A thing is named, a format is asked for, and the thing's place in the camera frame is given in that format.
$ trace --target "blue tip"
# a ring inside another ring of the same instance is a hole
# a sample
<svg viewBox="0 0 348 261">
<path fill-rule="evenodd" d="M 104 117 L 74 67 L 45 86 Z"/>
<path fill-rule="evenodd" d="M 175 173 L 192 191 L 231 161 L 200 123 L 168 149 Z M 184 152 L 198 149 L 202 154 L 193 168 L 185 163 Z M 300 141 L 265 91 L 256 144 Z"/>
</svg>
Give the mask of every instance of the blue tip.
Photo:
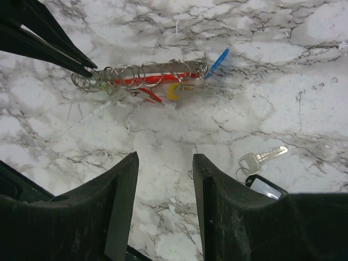
<svg viewBox="0 0 348 261">
<path fill-rule="evenodd" d="M 226 56 L 229 53 L 229 49 L 227 48 L 226 50 L 224 50 L 224 52 L 220 55 L 220 57 L 216 60 L 216 62 L 212 65 L 212 68 L 210 68 L 210 72 L 208 72 L 205 76 L 205 79 L 208 79 L 210 76 L 213 75 L 214 71 L 220 66 L 220 64 L 222 63 L 222 61 L 224 60 L 224 58 L 226 58 Z"/>
</svg>

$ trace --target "key fob screen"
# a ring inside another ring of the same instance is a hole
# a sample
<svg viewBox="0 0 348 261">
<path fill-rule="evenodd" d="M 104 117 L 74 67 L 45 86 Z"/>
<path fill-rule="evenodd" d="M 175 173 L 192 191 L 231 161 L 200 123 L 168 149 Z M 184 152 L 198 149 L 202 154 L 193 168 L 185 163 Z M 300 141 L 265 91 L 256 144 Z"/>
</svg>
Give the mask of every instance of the key fob screen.
<svg viewBox="0 0 348 261">
<path fill-rule="evenodd" d="M 259 175 L 249 176 L 245 181 L 245 185 L 257 193 L 263 194 L 275 200 L 278 200 L 280 197 L 287 194 L 285 190 Z"/>
</svg>

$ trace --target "key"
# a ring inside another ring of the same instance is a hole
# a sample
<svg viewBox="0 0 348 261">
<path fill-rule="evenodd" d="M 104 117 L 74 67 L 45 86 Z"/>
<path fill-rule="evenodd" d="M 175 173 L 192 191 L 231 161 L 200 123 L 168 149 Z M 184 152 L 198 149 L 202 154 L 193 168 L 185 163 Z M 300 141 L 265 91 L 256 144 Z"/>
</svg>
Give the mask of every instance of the key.
<svg viewBox="0 0 348 261">
<path fill-rule="evenodd" d="M 245 175 L 252 176 L 261 172 L 261 165 L 267 160 L 287 153 L 287 151 L 287 147 L 280 146 L 279 148 L 276 148 L 271 152 L 261 153 L 257 155 L 250 152 L 239 157 L 238 163 L 240 167 L 242 167 L 241 170 Z"/>
</svg>

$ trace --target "white marble countertop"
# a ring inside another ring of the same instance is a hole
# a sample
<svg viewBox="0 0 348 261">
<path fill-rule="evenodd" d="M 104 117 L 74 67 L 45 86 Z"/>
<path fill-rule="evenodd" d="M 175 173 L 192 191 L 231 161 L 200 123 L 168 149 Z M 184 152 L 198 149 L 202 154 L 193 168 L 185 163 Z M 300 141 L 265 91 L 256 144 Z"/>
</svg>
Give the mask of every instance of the white marble countertop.
<svg viewBox="0 0 348 261">
<path fill-rule="evenodd" d="M 347 1 L 44 2 L 100 68 L 231 50 L 179 109 L 83 94 L 58 66 L 0 53 L 0 159 L 57 195 L 137 151 L 129 244 L 153 260 L 202 260 L 194 153 L 235 177 L 243 153 L 287 145 L 262 176 L 348 191 Z"/>
</svg>

